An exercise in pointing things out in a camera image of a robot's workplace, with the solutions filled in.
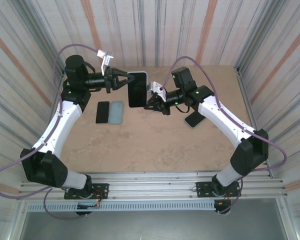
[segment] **metal grille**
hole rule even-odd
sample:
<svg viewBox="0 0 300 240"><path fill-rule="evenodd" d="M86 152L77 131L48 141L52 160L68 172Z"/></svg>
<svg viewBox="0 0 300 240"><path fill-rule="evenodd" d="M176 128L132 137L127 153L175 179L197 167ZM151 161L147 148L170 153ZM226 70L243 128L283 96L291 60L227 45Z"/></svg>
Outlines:
<svg viewBox="0 0 300 240"><path fill-rule="evenodd" d="M86 209L77 210L78 202L48 202L49 212L85 212ZM214 200L176 200L176 201L104 201L100 208L90 208L90 211L173 211L173 210L215 210ZM42 202L32 202L28 206L28 212L44 212Z"/></svg>

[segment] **black smartphone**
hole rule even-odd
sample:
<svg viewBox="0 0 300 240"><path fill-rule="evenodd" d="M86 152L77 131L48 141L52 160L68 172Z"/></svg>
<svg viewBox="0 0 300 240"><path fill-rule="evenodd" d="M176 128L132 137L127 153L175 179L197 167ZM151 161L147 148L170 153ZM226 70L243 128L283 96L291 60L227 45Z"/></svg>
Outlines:
<svg viewBox="0 0 300 240"><path fill-rule="evenodd" d="M128 102L130 108L140 108L147 105L148 75L145 71L131 71L134 80L128 83Z"/></svg>
<svg viewBox="0 0 300 240"><path fill-rule="evenodd" d="M96 109L96 124L107 124L109 119L109 106L110 102L100 101Z"/></svg>
<svg viewBox="0 0 300 240"><path fill-rule="evenodd" d="M189 125L190 128L194 128L195 126L197 126L199 123L201 123L203 121L203 119L205 119L205 116L202 116L200 113L198 113L197 111L194 111L193 113L191 113L189 116L187 116L184 121L186 122L186 124Z"/></svg>

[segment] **tan table surface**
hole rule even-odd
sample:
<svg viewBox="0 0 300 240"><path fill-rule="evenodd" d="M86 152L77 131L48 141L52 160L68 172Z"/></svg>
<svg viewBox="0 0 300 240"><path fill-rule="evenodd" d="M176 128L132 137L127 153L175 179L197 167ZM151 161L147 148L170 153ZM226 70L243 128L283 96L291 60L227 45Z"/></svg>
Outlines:
<svg viewBox="0 0 300 240"><path fill-rule="evenodd" d="M124 71L146 71L148 82L163 83L170 67L119 67ZM197 86L211 89L203 73L189 66ZM218 91L220 101L239 119L249 124L242 94L232 66L205 66ZM167 91L175 90L170 78ZM61 160L77 172L149 172L221 170L230 163L234 147L208 119L190 128L175 107L171 115L130 108L127 86L93 92L82 116L76 121L64 144ZM97 104L123 101L120 125L96 124Z"/></svg>

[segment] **purple cable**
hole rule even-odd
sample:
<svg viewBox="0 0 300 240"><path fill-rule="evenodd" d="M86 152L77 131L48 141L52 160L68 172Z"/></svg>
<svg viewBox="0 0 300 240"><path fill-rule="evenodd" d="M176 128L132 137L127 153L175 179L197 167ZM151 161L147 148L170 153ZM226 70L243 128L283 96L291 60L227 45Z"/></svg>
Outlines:
<svg viewBox="0 0 300 240"><path fill-rule="evenodd" d="M56 81L56 80L57 80L57 74L58 74L58 73L56 72L58 59L59 59L61 53L62 53L64 50L66 50L67 48L71 48L71 47L83 47L83 48L89 49L89 50L91 50L91 51L93 51L93 52L96 52L96 53L98 52L98 51L95 50L94 48L89 47L89 46L86 46L86 45L83 45L83 44L69 44L69 45L63 47L63 48L58 52L58 54L56 55L55 60L54 60L54 64L53 64L53 83L54 83L54 86L55 86L56 89L58 89L57 81ZM59 102L59 113L62 113L62 110L63 110L63 106L62 106L62 97L61 97L61 94L60 94L59 91L57 91L57 96L58 96L58 102ZM56 119L56 122L55 122L55 124L54 124L54 126L53 126L53 128L52 128L51 131L50 131L50 133L49 133L48 136L43 140L44 143L46 143L46 142L50 139L50 137L52 136L52 134L55 132L55 130L56 130L56 128L57 128L57 126L58 126L60 120L61 120L61 116L58 116L57 119ZM32 152L28 153L27 155L25 155L25 156L19 158L19 159L16 160L16 161L13 161L13 162L9 163L9 164L6 165L6 166L1 167L1 168L0 168L0 173L1 173L3 170L6 170L6 169L12 167L13 165L16 165L16 164L20 163L21 161L23 161L23 160L25 160L25 159L31 157L33 154L37 153L41 148L43 148L43 146L44 146L44 144L41 144L41 145L38 146L35 150L33 150ZM41 188L41 189L39 189L39 190L37 190L37 191L31 192L31 193L28 193L28 194L25 194L25 195L21 195L21 196L20 196L20 195L19 195L19 196L11 196L11 195L7 195L7 194L4 194L4 193L0 192L0 196L3 197L3 198L7 198L7 199L24 199L24 198L33 196L33 195L35 195L35 194L37 194L37 193L40 193L40 192L42 192L42 191L44 191L44 190L46 190L46 189L48 189L48 188L50 188L50 186L46 186L46 187Z"/></svg>
<svg viewBox="0 0 300 240"><path fill-rule="evenodd" d="M245 131L246 133L250 134L251 136L257 138L257 139L260 139L261 141L264 141L266 142L267 144L270 144L272 146L274 146L275 148L277 148L278 150L280 150L280 152L282 152L283 154L283 160L273 166L269 166L269 167L263 167L263 168L258 168L258 169L253 169L251 172L257 172L257 171L264 171L264 170L270 170L270 169L276 169L276 168L279 168L281 167L282 165L284 165L288 159L288 156L285 152L285 150L283 150L283 148L281 148L279 145L275 144L274 142L262 137L262 136L259 136L253 132L250 132L249 130L246 130L243 126L241 126L241 124L239 124L237 121L235 121L229 114L227 114L227 112L221 107L220 105L220 101L219 101L219 97L218 97L218 93L217 93L217 89L215 88L215 85L213 84L212 80L210 79L210 77L208 76L207 72L203 69L202 66L200 66L200 64L194 60L193 58L189 57L189 56L182 56L182 57L179 57L177 60L175 60L175 62L173 63L173 65L171 66L170 70L169 70L169 73L168 75L166 76L166 79L161 87L161 89L164 89L165 86L167 85L168 83L168 80L170 78L170 75L172 73L172 71L174 70L175 66L177 65L177 63L181 60L181 59L189 59L191 60L192 62L194 62L195 65L198 66L198 68L203 72L203 74L205 75L205 77L207 78L207 80L209 81L212 89L213 89L213 92L214 92L214 96L215 96L215 101L216 101L216 104L218 105L219 109L221 110L221 112L231 121L233 122L236 126L238 126L241 130ZM229 207L227 207L225 210L222 210L219 212L219 214L222 214L224 213L225 211L229 210L230 208L233 207L234 204L236 204L236 202L238 201L240 195L241 195L241 192L242 192L242 189L243 189L243 185L244 185L244 181L243 181L243 178L245 176L242 176L240 177L238 180L241 180L241 187L240 187L240 190L239 190L239 193L238 193L238 196L236 197L236 199L231 203L231 205Z"/></svg>
<svg viewBox="0 0 300 240"><path fill-rule="evenodd" d="M51 212L48 211L47 205L46 205L47 196L52 191L52 188L50 186L48 186L48 188L50 188L50 189L46 192L46 194L43 198L43 208L44 208L45 212L47 214L49 214L51 217L58 219L58 220L75 220L75 219L81 219L86 216L86 215L81 215L81 216L72 216L72 217L61 217L61 216L53 215Z"/></svg>

